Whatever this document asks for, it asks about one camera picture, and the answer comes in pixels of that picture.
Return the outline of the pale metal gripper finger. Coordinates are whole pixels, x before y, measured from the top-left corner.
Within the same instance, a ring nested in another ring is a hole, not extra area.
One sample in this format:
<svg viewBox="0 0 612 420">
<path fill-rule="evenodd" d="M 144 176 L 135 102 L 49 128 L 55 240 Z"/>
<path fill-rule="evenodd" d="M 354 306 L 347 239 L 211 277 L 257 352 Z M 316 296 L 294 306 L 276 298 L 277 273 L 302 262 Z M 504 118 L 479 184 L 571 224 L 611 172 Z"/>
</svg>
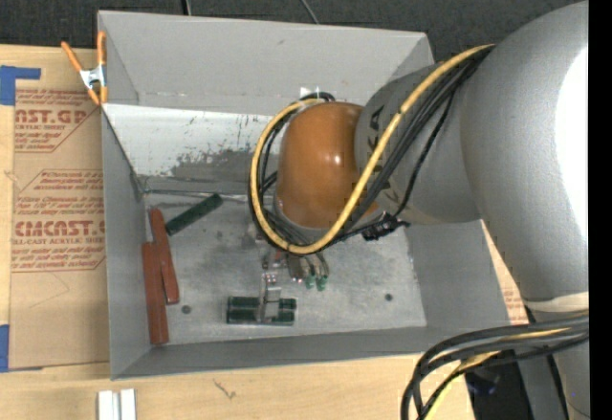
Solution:
<svg viewBox="0 0 612 420">
<path fill-rule="evenodd" d="M 260 279 L 258 320 L 268 322 L 273 316 L 273 275 L 263 272 Z"/>
<path fill-rule="evenodd" d="M 266 320 L 273 321 L 278 317 L 281 301 L 281 287 L 270 284 L 266 288 Z"/>
</svg>

